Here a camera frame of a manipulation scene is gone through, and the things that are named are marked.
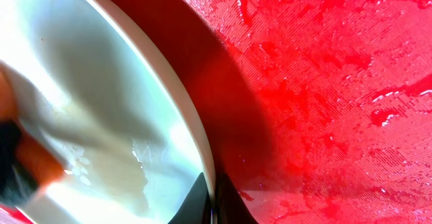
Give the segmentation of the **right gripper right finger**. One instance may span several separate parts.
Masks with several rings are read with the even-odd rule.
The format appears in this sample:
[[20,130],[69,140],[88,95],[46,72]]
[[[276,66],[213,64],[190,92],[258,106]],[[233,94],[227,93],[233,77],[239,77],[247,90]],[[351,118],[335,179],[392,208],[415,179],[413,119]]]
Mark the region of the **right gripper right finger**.
[[215,200],[218,224],[257,224],[226,173],[217,177]]

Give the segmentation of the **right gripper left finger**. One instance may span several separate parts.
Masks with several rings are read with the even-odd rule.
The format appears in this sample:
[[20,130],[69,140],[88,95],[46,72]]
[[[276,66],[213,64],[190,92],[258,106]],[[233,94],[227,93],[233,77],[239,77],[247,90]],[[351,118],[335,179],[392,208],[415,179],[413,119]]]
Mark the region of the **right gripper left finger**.
[[211,224],[212,210],[207,183],[201,173],[168,224]]

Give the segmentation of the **white plate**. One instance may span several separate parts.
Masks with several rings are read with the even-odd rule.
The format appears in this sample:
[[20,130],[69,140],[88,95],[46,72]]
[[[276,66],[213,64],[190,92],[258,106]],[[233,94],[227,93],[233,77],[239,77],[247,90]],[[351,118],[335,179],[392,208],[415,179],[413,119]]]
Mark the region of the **white plate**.
[[22,125],[63,165],[21,207],[34,223],[169,223],[203,173],[207,135],[152,40],[110,0],[1,0],[1,62]]

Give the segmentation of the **green orange sponge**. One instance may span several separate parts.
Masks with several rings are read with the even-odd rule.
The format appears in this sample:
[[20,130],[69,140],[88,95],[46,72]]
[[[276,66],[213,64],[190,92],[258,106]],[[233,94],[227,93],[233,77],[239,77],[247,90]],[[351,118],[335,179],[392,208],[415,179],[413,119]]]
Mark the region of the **green orange sponge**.
[[19,122],[14,91],[1,68],[1,205],[24,206],[63,175],[63,165]]

